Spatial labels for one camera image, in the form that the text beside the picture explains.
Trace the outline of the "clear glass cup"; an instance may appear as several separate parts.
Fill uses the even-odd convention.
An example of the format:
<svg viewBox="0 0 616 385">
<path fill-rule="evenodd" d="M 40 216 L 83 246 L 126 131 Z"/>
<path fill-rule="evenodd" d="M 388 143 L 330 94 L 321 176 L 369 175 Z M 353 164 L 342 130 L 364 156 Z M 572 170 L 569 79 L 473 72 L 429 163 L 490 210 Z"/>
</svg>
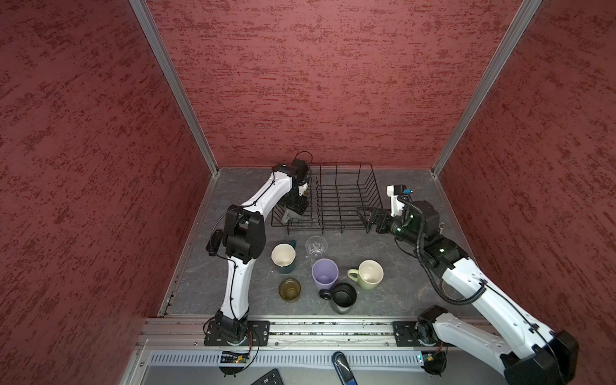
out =
<svg viewBox="0 0 616 385">
<path fill-rule="evenodd" d="M 305 248 L 309 258 L 325 258 L 328 251 L 328 243 L 324 237 L 313 236 L 306 241 Z"/>
</svg>

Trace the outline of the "white grey mug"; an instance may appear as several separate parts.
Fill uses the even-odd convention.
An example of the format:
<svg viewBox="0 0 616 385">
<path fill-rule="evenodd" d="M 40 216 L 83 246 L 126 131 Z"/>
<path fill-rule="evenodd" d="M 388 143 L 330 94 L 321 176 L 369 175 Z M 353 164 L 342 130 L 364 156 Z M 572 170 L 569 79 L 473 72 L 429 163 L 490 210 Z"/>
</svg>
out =
<svg viewBox="0 0 616 385">
<path fill-rule="evenodd" d="M 300 215 L 293 210 L 285 209 L 284 214 L 282 215 L 281 223 L 284 225 L 288 225 L 294 221 L 307 221 L 310 218 L 311 215 L 309 213 L 303 213 L 303 215 Z"/>
</svg>

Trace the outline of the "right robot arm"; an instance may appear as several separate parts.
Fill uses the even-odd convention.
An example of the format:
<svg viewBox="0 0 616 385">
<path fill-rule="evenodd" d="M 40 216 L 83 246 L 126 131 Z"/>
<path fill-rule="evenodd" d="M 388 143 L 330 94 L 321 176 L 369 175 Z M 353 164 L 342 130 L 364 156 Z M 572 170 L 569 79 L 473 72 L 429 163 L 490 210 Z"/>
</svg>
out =
<svg viewBox="0 0 616 385">
<path fill-rule="evenodd" d="M 458 347 L 509 384 L 568 384 L 574 379 L 577 340 L 564 330 L 553 331 L 492 282 L 457 243 L 444 237 L 439 213 L 430 203 L 399 194 L 390 211 L 359 206 L 356 213 L 367 231 L 391 234 L 395 242 L 414 247 L 412 256 L 443 301 L 473 306 L 497 331 L 491 335 L 433 306 L 417 319 L 423 344 Z"/>
</svg>

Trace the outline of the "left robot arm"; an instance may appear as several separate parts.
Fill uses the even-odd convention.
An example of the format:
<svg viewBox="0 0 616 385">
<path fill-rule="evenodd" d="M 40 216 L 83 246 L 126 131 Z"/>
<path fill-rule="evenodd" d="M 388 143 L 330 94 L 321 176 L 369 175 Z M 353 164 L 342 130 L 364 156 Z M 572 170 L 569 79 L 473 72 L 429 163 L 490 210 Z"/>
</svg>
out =
<svg viewBox="0 0 616 385">
<path fill-rule="evenodd" d="M 240 205 L 230 205 L 221 220 L 221 229 L 213 228 L 206 247 L 209 255 L 228 263 L 226 290 L 214 322 L 222 335 L 233 344 L 242 343 L 249 333 L 249 288 L 253 265 L 266 245 L 266 218 L 274 207 L 286 210 L 284 222 L 301 218 L 309 198 L 305 196 L 311 179 L 311 169 L 304 160 L 293 159 L 272 168 L 269 179 L 252 197 Z"/>
</svg>

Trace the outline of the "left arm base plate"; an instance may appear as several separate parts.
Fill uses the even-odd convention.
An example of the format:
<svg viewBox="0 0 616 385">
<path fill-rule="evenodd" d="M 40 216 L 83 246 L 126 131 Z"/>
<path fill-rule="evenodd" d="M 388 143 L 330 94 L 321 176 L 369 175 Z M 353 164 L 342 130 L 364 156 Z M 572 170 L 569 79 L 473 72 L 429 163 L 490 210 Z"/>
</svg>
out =
<svg viewBox="0 0 616 385">
<path fill-rule="evenodd" d="M 240 322 L 228 329 L 216 321 L 209 321 L 203 325 L 203 332 L 207 347 L 264 347 L 269 340 L 270 322 Z"/>
</svg>

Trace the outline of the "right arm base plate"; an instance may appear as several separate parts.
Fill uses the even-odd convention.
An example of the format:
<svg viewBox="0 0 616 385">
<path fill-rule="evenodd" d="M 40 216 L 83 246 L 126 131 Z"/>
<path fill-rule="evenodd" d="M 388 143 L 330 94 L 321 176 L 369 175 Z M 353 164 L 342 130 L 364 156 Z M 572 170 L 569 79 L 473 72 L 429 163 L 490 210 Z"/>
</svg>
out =
<svg viewBox="0 0 616 385">
<path fill-rule="evenodd" d="M 392 327 L 398 347 L 438 348 L 443 343 L 436 335 L 434 323 L 431 321 L 396 321 Z"/>
</svg>

